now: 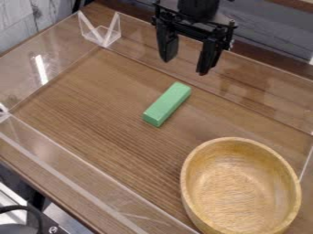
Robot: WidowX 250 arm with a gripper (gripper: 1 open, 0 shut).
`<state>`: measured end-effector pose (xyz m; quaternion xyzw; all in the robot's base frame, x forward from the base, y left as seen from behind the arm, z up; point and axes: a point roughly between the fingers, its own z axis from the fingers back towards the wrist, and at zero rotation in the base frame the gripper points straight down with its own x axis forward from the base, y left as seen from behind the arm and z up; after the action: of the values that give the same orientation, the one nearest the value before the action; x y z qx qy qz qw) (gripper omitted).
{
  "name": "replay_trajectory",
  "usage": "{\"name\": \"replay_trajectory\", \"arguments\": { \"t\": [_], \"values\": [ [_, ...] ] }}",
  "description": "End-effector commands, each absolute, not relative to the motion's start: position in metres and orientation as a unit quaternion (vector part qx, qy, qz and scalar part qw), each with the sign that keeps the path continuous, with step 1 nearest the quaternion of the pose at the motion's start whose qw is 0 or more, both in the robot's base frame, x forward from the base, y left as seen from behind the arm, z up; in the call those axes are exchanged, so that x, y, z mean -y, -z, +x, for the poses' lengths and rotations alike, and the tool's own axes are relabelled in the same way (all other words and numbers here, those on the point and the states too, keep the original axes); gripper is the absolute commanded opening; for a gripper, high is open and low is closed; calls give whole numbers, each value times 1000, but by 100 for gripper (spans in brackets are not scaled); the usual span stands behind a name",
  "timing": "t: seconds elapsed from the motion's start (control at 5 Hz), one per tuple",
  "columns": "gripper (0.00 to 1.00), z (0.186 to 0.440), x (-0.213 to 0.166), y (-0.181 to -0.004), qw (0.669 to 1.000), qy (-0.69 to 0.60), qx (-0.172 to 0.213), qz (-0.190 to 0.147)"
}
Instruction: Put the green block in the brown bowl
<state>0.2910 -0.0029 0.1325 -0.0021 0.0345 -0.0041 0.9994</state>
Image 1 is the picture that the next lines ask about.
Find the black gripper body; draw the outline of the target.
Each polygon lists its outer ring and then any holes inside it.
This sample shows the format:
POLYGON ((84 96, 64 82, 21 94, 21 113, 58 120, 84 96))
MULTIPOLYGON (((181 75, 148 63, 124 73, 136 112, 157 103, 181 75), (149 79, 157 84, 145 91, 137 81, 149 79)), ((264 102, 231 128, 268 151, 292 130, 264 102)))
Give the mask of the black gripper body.
POLYGON ((155 0, 152 5, 152 25, 164 21, 185 37, 195 40, 213 37, 222 48, 230 49, 236 22, 220 12, 220 0, 155 0))

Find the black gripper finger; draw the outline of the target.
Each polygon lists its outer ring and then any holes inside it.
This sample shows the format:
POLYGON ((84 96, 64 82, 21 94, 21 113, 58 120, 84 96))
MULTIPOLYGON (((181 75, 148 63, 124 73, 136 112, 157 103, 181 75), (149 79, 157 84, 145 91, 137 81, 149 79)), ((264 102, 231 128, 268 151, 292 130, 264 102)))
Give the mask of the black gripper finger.
POLYGON ((216 66, 222 52, 220 43, 215 38, 207 38, 203 41, 201 51, 196 63, 196 73, 204 76, 209 69, 216 66))
POLYGON ((168 62, 177 54, 177 33, 176 30, 160 23, 156 25, 156 40, 159 55, 163 62, 168 62))

